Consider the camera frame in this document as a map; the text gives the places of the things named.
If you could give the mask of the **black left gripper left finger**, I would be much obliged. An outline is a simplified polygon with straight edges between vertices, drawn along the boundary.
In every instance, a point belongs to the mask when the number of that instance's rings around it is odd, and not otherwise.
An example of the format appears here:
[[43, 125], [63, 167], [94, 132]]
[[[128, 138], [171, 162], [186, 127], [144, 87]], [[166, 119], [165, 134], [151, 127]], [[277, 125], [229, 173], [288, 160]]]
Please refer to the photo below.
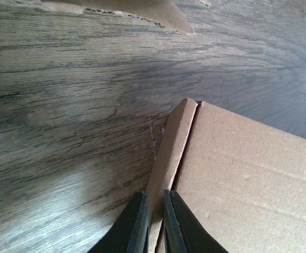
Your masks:
[[149, 195], [136, 192], [110, 230], [90, 250], [90, 253], [144, 253], [149, 242]]

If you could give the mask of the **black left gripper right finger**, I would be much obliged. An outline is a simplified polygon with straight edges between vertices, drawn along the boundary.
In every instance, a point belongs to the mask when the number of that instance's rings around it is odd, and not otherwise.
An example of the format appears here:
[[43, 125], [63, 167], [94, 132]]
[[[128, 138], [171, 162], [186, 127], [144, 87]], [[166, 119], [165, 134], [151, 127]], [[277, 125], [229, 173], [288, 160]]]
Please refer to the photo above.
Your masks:
[[164, 243], [166, 252], [222, 252], [177, 191], [164, 191]]

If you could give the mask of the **stack of flat cardboard blanks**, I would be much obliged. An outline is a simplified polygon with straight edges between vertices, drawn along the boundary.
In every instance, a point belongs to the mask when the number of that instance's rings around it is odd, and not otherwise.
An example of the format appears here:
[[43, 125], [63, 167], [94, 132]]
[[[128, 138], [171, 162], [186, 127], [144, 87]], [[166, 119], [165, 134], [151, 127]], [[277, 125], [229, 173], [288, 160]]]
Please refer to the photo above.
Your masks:
[[119, 14], [147, 20], [161, 28], [182, 34], [194, 35], [195, 31], [174, 1], [41, 1], [49, 9], [57, 12], [80, 14], [96, 11], [105, 14]]

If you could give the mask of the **brown cardboard box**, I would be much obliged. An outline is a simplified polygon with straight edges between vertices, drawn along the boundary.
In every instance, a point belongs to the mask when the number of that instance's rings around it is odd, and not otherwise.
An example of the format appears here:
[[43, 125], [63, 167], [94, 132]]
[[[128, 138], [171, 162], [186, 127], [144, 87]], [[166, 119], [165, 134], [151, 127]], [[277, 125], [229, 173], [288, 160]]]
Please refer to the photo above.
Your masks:
[[186, 98], [147, 184], [149, 252], [164, 251], [165, 189], [229, 252], [306, 252], [306, 139]]

